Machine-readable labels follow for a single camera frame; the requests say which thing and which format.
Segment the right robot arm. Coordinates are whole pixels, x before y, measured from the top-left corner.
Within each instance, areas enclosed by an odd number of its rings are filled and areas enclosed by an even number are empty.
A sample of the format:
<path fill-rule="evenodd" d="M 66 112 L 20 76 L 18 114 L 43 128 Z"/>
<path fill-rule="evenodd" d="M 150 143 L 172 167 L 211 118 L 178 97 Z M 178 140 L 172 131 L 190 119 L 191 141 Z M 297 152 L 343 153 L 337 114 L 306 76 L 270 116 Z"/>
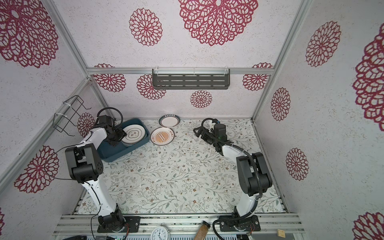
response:
<path fill-rule="evenodd" d="M 196 137 L 213 146 L 217 153 L 236 162 L 238 179 L 243 192 L 239 203 L 235 206 L 232 216 L 220 220 L 222 225 L 239 228 L 251 221 L 259 200 L 272 187 L 273 181 L 262 153 L 249 153 L 228 139 L 226 125 L 213 120 L 211 128 L 201 126 L 194 128 Z"/>

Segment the small red-ring green plate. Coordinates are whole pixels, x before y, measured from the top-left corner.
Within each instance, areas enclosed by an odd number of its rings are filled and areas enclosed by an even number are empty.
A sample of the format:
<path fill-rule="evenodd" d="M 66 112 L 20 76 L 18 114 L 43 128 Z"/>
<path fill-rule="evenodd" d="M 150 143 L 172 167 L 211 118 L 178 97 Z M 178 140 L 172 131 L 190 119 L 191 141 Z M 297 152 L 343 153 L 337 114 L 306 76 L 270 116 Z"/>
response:
<path fill-rule="evenodd" d="M 179 125 L 180 121 L 181 119 L 179 116 L 174 114 L 168 114 L 160 117 L 158 123 L 161 127 L 164 128 L 174 128 Z"/>

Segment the sunburst plate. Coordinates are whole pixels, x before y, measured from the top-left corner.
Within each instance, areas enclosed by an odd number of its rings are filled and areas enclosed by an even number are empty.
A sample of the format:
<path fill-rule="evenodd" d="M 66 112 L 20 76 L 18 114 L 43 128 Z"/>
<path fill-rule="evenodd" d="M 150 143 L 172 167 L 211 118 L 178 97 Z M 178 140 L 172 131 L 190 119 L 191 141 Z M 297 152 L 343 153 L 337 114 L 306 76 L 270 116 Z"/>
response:
<path fill-rule="evenodd" d="M 170 128 L 160 127 L 151 133 L 151 142 L 157 146 L 165 146 L 175 139 L 175 133 Z"/>

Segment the small clover plate green rim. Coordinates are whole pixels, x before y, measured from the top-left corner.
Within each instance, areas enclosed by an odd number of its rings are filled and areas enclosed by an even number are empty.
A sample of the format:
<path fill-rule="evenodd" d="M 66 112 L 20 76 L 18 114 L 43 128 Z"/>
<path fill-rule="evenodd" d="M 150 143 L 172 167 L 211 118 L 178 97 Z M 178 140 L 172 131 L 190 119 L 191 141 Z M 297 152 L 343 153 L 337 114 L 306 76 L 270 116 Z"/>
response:
<path fill-rule="evenodd" d="M 141 125 L 129 125 L 123 130 L 126 132 L 126 137 L 122 139 L 122 143 L 125 146 L 132 146 L 137 144 L 146 137 L 145 128 Z"/>

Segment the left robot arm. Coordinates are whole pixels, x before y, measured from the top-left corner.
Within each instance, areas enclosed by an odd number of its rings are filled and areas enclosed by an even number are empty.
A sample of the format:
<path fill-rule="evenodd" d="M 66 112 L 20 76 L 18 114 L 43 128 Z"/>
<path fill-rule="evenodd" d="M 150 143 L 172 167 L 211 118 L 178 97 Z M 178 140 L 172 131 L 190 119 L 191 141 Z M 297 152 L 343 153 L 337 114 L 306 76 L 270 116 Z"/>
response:
<path fill-rule="evenodd" d="M 121 232 L 125 228 L 126 220 L 102 178 L 104 166 L 97 149 L 104 140 L 110 145 L 115 145 L 125 136 L 122 129 L 115 126 L 112 117 L 98 116 L 96 124 L 85 138 L 65 150 L 71 179 L 87 190 L 99 208 L 97 215 L 100 231 Z"/>

